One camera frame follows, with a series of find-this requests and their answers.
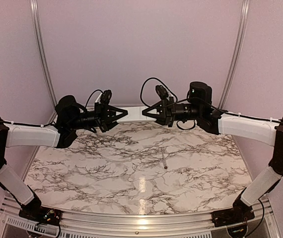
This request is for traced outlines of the white remote control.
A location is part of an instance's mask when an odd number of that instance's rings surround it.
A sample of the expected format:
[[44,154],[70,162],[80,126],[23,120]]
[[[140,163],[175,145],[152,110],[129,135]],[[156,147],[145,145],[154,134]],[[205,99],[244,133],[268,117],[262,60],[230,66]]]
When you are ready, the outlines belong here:
[[119,124],[156,121],[156,119],[144,116],[142,114],[142,111],[146,109],[146,106],[123,107],[121,109],[128,111],[128,114],[117,120],[117,123]]

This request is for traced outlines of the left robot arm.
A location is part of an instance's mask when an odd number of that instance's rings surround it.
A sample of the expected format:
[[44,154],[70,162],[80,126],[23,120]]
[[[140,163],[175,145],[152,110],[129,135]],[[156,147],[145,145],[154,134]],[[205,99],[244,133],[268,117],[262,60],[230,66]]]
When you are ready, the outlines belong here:
[[73,95],[62,97],[55,106],[53,125],[29,125],[4,121],[0,117],[0,186],[10,193],[35,221],[45,217],[45,209],[35,192],[27,186],[5,159],[6,150],[22,151],[40,146],[65,149],[77,139],[77,130],[107,132],[127,116],[128,111],[109,105],[110,95],[102,96],[89,111]]

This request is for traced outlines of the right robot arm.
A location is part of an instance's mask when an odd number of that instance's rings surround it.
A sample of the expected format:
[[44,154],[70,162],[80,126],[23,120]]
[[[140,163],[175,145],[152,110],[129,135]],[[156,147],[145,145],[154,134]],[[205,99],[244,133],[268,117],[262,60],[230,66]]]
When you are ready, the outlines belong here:
[[228,212],[231,221],[241,221],[248,209],[283,178],[283,117],[264,119],[221,110],[212,105],[212,88],[203,82],[191,82],[183,100],[170,96],[171,91],[164,85],[157,85],[155,91],[160,101],[147,105],[142,114],[155,119],[156,123],[171,127],[176,121],[193,120],[207,133],[230,135],[236,142],[249,142],[255,149],[253,155],[270,157]]

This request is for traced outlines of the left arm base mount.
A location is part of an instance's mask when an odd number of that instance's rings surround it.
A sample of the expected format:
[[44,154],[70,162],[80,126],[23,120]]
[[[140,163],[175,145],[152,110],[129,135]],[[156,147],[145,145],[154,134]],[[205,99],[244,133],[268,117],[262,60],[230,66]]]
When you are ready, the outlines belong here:
[[19,216],[40,224],[58,226],[60,224],[62,211],[55,208],[41,206],[36,211],[28,211],[26,209],[21,209],[19,211]]

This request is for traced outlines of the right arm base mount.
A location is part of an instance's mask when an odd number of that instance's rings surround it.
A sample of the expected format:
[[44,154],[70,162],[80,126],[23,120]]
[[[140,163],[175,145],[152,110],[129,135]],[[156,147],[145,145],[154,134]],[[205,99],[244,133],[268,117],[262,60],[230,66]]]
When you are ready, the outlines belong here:
[[230,209],[217,210],[212,212],[212,222],[215,227],[233,225],[247,222],[255,218],[252,207],[233,207]]

